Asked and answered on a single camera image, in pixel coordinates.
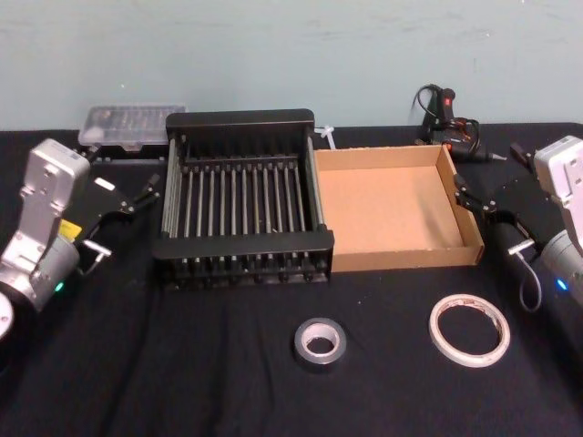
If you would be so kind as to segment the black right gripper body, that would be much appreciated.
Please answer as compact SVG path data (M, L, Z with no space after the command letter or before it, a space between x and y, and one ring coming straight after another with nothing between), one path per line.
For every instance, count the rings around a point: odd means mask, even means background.
M539 183L531 176L512 179L494 192L492 200L496 203L492 226L512 227L522 240L533 240L530 261L539 259L554 236L554 204Z

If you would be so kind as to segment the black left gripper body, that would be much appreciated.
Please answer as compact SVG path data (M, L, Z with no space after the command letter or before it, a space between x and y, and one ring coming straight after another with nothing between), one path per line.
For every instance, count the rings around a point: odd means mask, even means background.
M138 207L113 184L96 178L73 201L62 218L62 237L79 246L114 220L129 219Z

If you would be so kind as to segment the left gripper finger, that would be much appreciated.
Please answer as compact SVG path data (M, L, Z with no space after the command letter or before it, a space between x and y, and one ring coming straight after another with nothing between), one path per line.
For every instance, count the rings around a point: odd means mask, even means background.
M155 204L158 200L159 193L157 191L146 191L133 199L123 200L120 204L119 211L126 215L138 214L140 211Z
M136 201L143 201L144 199L155 196L155 186L159 182L160 176L159 174L153 174L147 181L146 185L140 190L140 192L136 195Z

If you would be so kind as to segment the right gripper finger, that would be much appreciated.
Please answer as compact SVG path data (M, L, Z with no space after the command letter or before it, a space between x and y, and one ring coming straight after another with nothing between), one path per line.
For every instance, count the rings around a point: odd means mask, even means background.
M469 191L455 192L456 204L478 216L485 222L497 222L497 203L493 199L483 200Z
M483 200L472 190L460 174L454 175L455 198L457 203L482 203Z

